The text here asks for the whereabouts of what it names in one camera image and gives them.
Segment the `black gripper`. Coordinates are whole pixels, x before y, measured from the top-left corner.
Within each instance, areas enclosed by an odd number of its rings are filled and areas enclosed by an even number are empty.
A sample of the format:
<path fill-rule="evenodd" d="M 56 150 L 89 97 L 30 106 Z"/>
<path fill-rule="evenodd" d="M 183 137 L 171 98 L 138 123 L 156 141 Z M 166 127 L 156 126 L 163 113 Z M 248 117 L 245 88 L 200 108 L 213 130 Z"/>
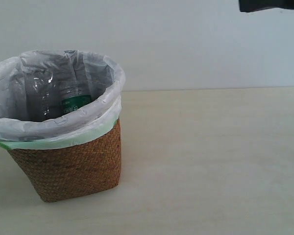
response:
<path fill-rule="evenodd" d="M 256 12 L 273 8 L 294 10 L 294 0 L 239 0 L 241 12 Z"/>

